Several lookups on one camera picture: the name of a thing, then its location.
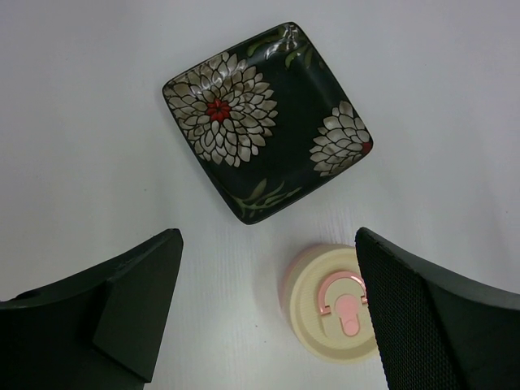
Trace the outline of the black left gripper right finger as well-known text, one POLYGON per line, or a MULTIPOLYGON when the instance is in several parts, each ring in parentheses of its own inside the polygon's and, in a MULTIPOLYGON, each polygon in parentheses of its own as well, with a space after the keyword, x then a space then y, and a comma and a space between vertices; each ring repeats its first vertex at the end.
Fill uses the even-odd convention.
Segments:
POLYGON ((517 389, 519 296, 428 262, 366 227, 357 261, 391 389, 517 389))

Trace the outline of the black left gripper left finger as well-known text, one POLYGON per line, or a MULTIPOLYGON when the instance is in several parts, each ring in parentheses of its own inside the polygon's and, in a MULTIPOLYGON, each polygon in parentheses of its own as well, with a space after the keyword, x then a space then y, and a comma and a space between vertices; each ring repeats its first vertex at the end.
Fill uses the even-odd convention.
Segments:
POLYGON ((170 228, 1 304, 4 389, 142 389, 154 376, 183 251, 170 228))

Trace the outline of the cream round box lid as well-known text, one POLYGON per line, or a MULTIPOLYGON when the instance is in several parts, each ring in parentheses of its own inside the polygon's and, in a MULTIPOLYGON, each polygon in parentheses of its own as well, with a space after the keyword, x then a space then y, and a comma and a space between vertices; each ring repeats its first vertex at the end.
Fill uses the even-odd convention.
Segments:
POLYGON ((288 324, 301 344, 313 355, 327 362, 348 364, 368 358, 378 351, 366 303, 358 300, 358 286, 345 279, 336 281, 327 290, 326 303, 333 306, 327 316, 319 316, 301 294, 297 311, 287 317, 288 324))

